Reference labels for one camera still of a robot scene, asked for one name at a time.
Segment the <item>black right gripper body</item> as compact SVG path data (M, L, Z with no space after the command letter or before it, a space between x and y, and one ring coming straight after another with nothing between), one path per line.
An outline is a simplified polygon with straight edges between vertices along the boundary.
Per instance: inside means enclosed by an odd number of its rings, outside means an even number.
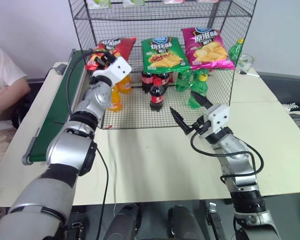
M205 120L204 116L202 115L199 117L194 124L189 129L189 133L192 131L195 131L199 135L204 134L208 131L208 129L211 127L211 121Z

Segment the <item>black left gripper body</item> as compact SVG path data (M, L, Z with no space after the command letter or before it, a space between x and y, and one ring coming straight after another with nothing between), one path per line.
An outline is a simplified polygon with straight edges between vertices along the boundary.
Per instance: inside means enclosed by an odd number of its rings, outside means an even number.
M117 57L118 55L111 51L95 50L90 57L90 69L106 69Z

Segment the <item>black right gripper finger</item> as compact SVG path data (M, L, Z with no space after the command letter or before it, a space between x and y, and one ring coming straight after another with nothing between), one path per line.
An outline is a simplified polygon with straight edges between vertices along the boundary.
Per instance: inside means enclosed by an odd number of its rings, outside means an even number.
M205 108L210 108L213 106L213 104L207 99L207 97L197 93L197 92L194 92L194 91L191 91L191 95L195 98L195 100L202 106L202 107L205 107Z
M170 112L178 126L184 131L186 135L188 135L191 132L191 128L184 122L183 117L172 107L170 107Z

